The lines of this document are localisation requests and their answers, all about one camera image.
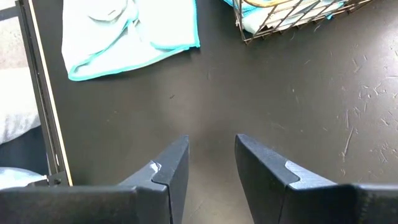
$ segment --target wire basket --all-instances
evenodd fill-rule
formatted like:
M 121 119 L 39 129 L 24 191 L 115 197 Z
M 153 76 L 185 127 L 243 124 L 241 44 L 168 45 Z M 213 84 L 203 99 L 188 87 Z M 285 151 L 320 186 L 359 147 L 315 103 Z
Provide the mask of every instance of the wire basket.
M 310 22 L 331 19 L 343 12 L 352 13 L 371 1 L 373 0 L 233 0 L 233 9 L 242 39 L 250 44 L 258 37 L 265 39 L 275 32 L 283 34 L 292 27 L 303 28 Z M 250 12 L 257 11 L 257 25 L 245 27 L 245 20 L 248 21 L 245 6 L 251 7 Z

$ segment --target metal basket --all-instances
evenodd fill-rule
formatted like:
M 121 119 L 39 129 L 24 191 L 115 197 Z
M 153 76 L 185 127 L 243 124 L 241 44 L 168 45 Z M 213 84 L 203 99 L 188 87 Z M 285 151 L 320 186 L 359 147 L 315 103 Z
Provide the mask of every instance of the metal basket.
M 284 34 L 294 26 L 300 26 L 301 29 L 310 22 L 321 22 L 325 18 L 331 18 L 343 12 L 352 13 L 371 1 L 373 0 L 332 0 L 330 3 L 324 4 L 325 0 L 233 0 L 233 9 L 236 25 L 241 31 L 242 39 L 246 44 L 250 44 L 255 38 L 262 37 L 265 39 L 275 32 Z M 242 23 L 243 2 L 250 6 L 269 10 L 264 22 L 254 34 L 244 30 Z M 306 6 L 306 9 L 303 12 L 297 12 L 299 6 Z M 275 15 L 280 17 L 281 14 L 284 16 L 280 19 L 272 19 Z

